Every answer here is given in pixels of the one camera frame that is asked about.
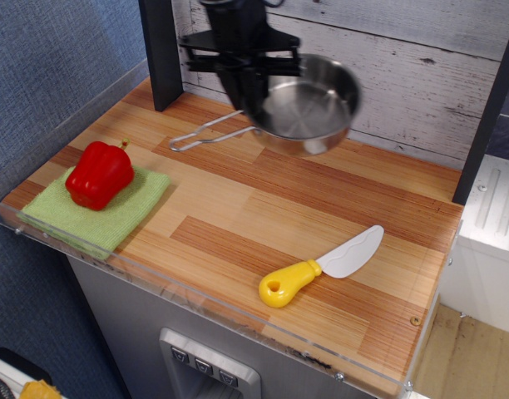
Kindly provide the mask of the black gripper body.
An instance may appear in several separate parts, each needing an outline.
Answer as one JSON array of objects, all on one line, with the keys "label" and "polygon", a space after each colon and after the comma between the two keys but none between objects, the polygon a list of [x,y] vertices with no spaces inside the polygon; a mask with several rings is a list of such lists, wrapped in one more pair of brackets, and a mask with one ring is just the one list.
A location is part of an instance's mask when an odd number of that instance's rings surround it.
[{"label": "black gripper body", "polygon": [[253,69],[264,76],[298,76],[300,39],[272,28],[268,1],[202,1],[210,29],[184,36],[192,71]]}]

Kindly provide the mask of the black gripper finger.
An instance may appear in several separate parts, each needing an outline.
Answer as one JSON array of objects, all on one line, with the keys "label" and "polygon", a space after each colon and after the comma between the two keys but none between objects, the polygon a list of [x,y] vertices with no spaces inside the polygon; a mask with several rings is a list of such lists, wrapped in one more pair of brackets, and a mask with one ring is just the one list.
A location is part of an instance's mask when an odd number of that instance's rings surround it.
[{"label": "black gripper finger", "polygon": [[227,70],[220,68],[217,76],[225,89],[230,103],[237,111],[246,111],[250,115],[257,112],[256,82],[253,68]]},{"label": "black gripper finger", "polygon": [[254,74],[254,106],[260,108],[269,95],[269,79],[267,69],[257,70]]}]

